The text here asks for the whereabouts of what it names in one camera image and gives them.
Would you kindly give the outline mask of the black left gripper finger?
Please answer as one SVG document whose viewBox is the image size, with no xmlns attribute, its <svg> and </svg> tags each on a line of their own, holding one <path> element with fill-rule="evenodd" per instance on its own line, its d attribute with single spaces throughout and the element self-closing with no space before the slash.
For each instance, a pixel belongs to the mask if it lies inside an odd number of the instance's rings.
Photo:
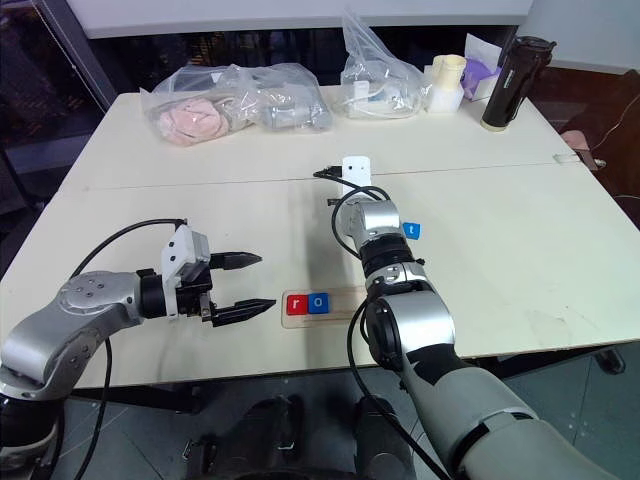
<svg viewBox="0 0 640 480">
<path fill-rule="evenodd" d="M 209 322 L 214 328 L 245 322 L 266 312 L 275 304 L 274 299 L 249 299 L 235 302 L 229 307 L 212 308 Z"/>
<path fill-rule="evenodd" d="M 210 270 L 236 270 L 259 263 L 262 257 L 249 252 L 219 252 L 210 255 Z"/>
</svg>

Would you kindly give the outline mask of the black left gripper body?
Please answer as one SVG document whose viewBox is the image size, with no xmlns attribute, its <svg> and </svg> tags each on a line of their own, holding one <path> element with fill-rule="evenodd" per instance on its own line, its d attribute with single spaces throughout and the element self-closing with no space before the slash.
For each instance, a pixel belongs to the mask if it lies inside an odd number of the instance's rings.
<svg viewBox="0 0 640 480">
<path fill-rule="evenodd" d="M 212 276 L 207 266 L 182 273 L 180 284 L 176 287 L 178 314 L 212 322 L 216 313 L 216 305 L 211 300 L 212 290 Z"/>
</svg>

